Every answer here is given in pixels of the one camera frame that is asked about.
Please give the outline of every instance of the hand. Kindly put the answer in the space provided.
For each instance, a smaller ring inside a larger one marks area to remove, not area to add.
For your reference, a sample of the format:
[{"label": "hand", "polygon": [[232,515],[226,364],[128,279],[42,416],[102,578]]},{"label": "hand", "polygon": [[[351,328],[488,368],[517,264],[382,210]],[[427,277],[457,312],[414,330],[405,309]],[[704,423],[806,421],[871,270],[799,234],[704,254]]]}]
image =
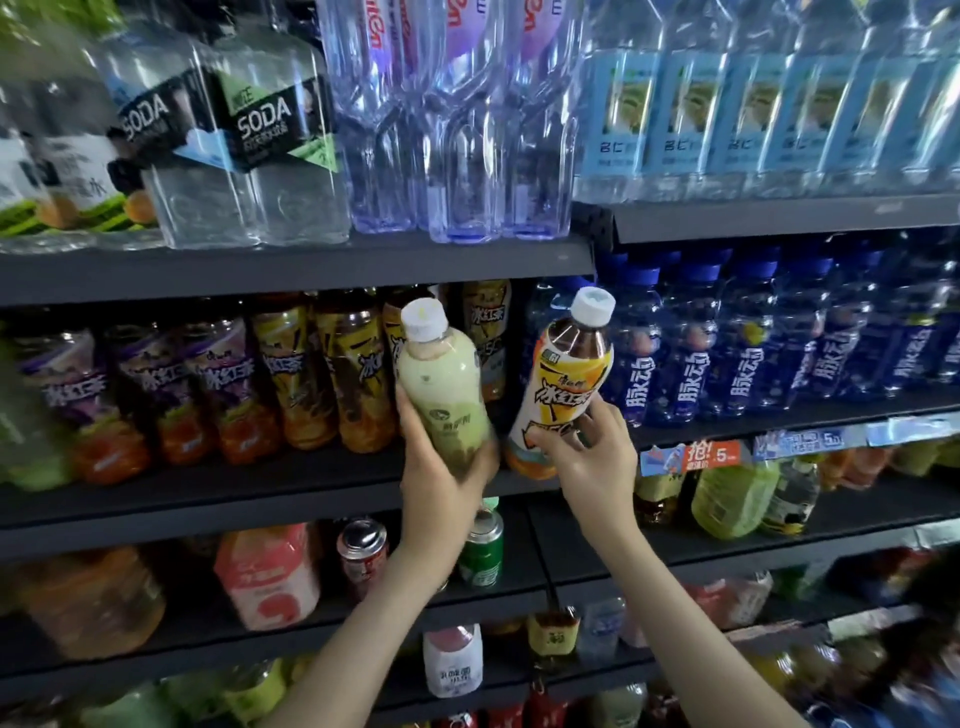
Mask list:
[{"label": "hand", "polygon": [[580,529],[598,551],[611,535],[636,530],[634,481],[636,448],[623,415],[599,393],[593,395],[587,414],[577,424],[590,442],[584,448],[573,434],[533,428],[527,438],[553,461],[560,487]]},{"label": "hand", "polygon": [[417,408],[399,384],[396,409],[407,441],[400,490],[403,493],[403,531],[400,548],[410,554],[439,589],[453,571],[467,541],[483,491],[500,470],[500,450],[491,435],[473,455],[462,482],[450,474],[423,428]]}]

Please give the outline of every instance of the plastic bottle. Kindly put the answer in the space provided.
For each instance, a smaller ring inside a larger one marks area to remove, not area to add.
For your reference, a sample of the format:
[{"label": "plastic bottle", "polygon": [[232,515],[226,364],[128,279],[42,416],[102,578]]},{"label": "plastic bottle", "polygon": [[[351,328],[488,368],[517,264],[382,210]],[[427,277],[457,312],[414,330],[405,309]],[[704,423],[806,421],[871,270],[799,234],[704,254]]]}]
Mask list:
[{"label": "plastic bottle", "polygon": [[636,427],[646,419],[660,362],[659,274],[658,268],[627,263],[617,271],[613,289],[616,308],[608,332],[617,356],[600,391]]},{"label": "plastic bottle", "polygon": [[724,286],[717,317],[717,341],[710,352],[707,401],[701,415],[739,417],[755,395],[774,329],[777,289],[775,260],[737,260]]},{"label": "plastic bottle", "polygon": [[573,157],[586,0],[525,3],[519,64],[507,91],[504,233],[542,240],[570,232]]},{"label": "plastic bottle", "polygon": [[564,433],[586,410],[613,362],[613,349],[603,328],[615,300],[602,288],[577,291],[570,316],[547,327],[534,355],[534,368],[520,411],[510,430],[507,464],[536,480],[556,474],[543,451],[527,440],[531,427]]},{"label": "plastic bottle", "polygon": [[590,3],[573,196],[612,205],[638,193],[665,42],[654,0]]},{"label": "plastic bottle", "polygon": [[407,345],[396,378],[420,412],[430,440],[450,471],[467,473],[473,454],[491,437],[473,342],[451,328],[437,299],[403,306]]},{"label": "plastic bottle", "polygon": [[677,202],[707,171],[733,20],[718,0],[676,0],[665,47],[639,198]]},{"label": "plastic bottle", "polygon": [[788,409],[808,386],[824,333],[830,297],[827,276],[832,267],[833,259],[823,256],[782,263],[786,272],[775,281],[774,327],[763,348],[751,409]]},{"label": "plastic bottle", "polygon": [[732,7],[732,59],[707,173],[691,189],[691,196],[705,200],[738,197],[747,175],[756,172],[800,32],[800,19],[786,0],[741,0]]},{"label": "plastic bottle", "polygon": [[697,415],[717,336],[719,275],[719,265],[682,263],[677,282],[665,292],[662,363],[648,424],[686,425]]}]

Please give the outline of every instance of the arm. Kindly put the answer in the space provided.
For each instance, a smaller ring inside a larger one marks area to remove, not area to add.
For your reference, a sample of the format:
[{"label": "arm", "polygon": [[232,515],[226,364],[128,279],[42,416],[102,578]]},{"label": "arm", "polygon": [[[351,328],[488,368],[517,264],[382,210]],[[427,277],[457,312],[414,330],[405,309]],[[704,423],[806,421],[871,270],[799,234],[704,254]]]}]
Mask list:
[{"label": "arm", "polygon": [[627,597],[694,728],[807,728],[764,682],[650,548],[634,517],[636,450],[619,411],[597,396],[581,427],[589,449],[530,433],[554,461],[564,497]]},{"label": "arm", "polygon": [[458,483],[434,450],[413,404],[397,387],[406,438],[403,530],[383,577],[360,602],[263,728],[362,728],[400,644],[453,571],[483,489],[500,467],[495,442]]}]

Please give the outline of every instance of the mineral water bottle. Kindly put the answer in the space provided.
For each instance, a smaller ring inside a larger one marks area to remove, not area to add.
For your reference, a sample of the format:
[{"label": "mineral water bottle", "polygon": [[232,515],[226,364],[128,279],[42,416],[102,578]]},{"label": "mineral water bottle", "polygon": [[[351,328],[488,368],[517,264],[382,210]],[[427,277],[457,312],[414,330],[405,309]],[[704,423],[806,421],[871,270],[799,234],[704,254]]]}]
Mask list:
[{"label": "mineral water bottle", "polygon": [[573,206],[573,153],[584,0],[526,3],[520,62],[507,94],[507,217],[519,238],[565,237]]},{"label": "mineral water bottle", "polygon": [[595,0],[588,18],[573,196],[612,205],[636,197],[643,173],[664,18],[654,0]]},{"label": "mineral water bottle", "polygon": [[733,20],[717,0],[676,0],[654,96],[641,200],[676,202],[707,170]]}]

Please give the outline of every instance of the clear bottle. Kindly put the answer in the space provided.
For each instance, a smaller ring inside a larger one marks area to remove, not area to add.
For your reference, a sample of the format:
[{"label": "clear bottle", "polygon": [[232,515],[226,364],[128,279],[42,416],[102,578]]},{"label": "clear bottle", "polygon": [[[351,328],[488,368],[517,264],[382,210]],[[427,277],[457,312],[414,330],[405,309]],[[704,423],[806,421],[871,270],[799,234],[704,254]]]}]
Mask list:
[{"label": "clear bottle", "polygon": [[639,199],[682,200],[706,172],[733,26],[718,0],[675,0],[666,21]]},{"label": "clear bottle", "polygon": [[677,281],[663,296],[662,361],[654,380],[647,421],[680,426],[693,421],[717,337],[720,266],[682,263]]},{"label": "clear bottle", "polygon": [[732,59],[707,170],[690,189],[703,200],[739,197],[756,171],[800,33],[800,19],[786,0],[742,0],[733,7]]},{"label": "clear bottle", "polygon": [[774,329],[777,288],[775,260],[737,260],[724,286],[717,317],[717,341],[710,352],[707,397],[701,415],[739,417],[754,396]]},{"label": "clear bottle", "polygon": [[823,177],[825,149],[839,133],[837,118],[867,42],[866,18],[853,0],[801,3],[802,27],[748,194],[802,197]]},{"label": "clear bottle", "polygon": [[573,196],[592,205],[637,195],[665,42],[658,3],[590,3]]}]

